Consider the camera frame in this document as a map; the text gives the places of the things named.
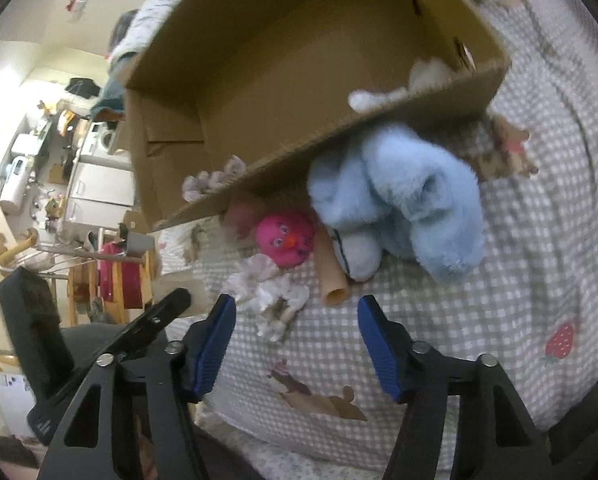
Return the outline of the white fluffy scrunchie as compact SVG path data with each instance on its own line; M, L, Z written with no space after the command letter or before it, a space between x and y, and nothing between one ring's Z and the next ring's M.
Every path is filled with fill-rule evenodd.
M255 319L257 335L273 344L284 338L310 298L307 285L294 282L264 254L239 261L224 282L224 292L235 299L238 312Z

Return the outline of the beige tube sock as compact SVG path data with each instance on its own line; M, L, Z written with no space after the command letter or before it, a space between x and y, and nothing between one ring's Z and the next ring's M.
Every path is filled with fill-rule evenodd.
M323 226L317 228L314 237L313 258L323 305L336 307L348 300L348 279L339 266L333 242Z

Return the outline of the light blue plush toy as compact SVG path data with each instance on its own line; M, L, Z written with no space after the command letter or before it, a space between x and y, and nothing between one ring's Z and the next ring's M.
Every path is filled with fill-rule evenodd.
M372 278L384 255L438 282L462 280L484 258L474 170L402 122L372 125L317 156L307 189L352 281Z

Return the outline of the red cloth on rack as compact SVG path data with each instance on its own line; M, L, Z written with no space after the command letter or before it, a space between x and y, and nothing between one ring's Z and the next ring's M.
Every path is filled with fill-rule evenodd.
M102 299L116 301L114 293L114 263L110 260L98 262L99 287ZM140 265L138 263L121 263L122 301L125 309L142 307L142 287L140 287Z

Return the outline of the checkered printed bed quilt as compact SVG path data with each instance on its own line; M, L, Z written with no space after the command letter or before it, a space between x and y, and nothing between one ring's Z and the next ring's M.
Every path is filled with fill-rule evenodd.
M438 136L380 119L316 159L309 192L350 247L350 299L325 307L316 267L290 277L287 328L256 306L253 252L195 223L192 271L235 292L220 376L196 413L268 479L377 479L435 370L411 365L410 401L363 297L401 342L421 340L475 379L423 415L435 479L598 479L598 24L580 0L484 0L512 58L488 112Z

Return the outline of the pink round plush toy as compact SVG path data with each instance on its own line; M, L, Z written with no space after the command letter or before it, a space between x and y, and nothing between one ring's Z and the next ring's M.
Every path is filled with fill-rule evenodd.
M259 222L255 237L260 252L279 268L294 268L307 261L313 252L314 226L303 212L278 212Z

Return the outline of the mauve fluffy scrunchie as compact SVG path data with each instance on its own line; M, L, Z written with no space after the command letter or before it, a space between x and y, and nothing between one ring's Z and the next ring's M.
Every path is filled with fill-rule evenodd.
M182 197L186 203L194 203L208 193L219 190L247 170L246 163L233 155L222 170L200 171L195 176L187 176L182 184Z

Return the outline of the white cabinet drawers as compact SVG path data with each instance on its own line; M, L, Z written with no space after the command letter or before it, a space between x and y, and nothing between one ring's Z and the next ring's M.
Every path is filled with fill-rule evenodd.
M83 240L90 231L113 231L134 205L132 171L77 162L68 186L61 235Z

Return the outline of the white washing machine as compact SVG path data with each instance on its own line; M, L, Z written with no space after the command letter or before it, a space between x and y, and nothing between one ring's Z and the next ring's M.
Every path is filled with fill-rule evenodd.
M121 157L124 151L116 146L116 130L109 129L107 122L91 122L80 142L80 155L90 158Z

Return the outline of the teal pillow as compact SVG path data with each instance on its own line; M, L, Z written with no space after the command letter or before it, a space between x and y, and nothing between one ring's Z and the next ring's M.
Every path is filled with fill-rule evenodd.
M111 66L109 78L97 102L90 109L93 122L119 122L124 118L124 85L125 67L132 61L131 55L125 55Z

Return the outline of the brown cardboard box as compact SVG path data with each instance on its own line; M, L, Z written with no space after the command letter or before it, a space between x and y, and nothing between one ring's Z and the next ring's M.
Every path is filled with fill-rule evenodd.
M182 0L125 79L125 128L150 228L219 214L238 190L299 181L312 157L364 116L354 90L405 86L441 58L451 81L381 111L426 131L486 109L510 58L472 0ZM187 176L246 172L194 203Z

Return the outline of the white sock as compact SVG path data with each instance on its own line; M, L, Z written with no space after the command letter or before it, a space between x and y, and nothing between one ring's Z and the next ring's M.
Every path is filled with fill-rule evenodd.
M429 60L418 58L411 68L405 86L388 92L354 90L348 96L348 104L357 114L371 113L388 104L399 102L414 92L446 84L453 79L455 73L441 58L429 58Z

